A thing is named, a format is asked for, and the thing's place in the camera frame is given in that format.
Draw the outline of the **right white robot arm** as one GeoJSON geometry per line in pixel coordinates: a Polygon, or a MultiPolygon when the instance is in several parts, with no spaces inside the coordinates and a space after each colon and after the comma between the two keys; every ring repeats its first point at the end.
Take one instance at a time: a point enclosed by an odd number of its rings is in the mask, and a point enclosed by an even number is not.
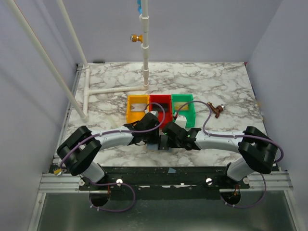
{"type": "Polygon", "coordinates": [[[222,185],[228,189],[253,172],[271,173],[278,150],[271,139],[253,126],[248,126],[244,131],[227,133],[203,131],[200,128],[186,130],[169,122],[162,132],[171,142],[169,146],[172,148],[189,151],[217,149],[240,154],[241,158],[228,164],[226,173],[221,177],[222,185]]]}

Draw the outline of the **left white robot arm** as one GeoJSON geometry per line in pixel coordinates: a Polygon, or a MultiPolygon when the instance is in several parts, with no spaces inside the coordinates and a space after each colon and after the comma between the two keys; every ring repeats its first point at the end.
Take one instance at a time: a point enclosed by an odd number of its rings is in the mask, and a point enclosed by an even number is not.
{"type": "Polygon", "coordinates": [[[94,189],[102,190],[107,179],[102,167],[93,161],[97,153],[111,147],[155,141],[159,135],[158,125],[158,117],[148,112],[139,121],[97,134],[81,126],[58,147],[56,152],[61,159],[59,168],[73,176],[87,178],[94,189]]]}

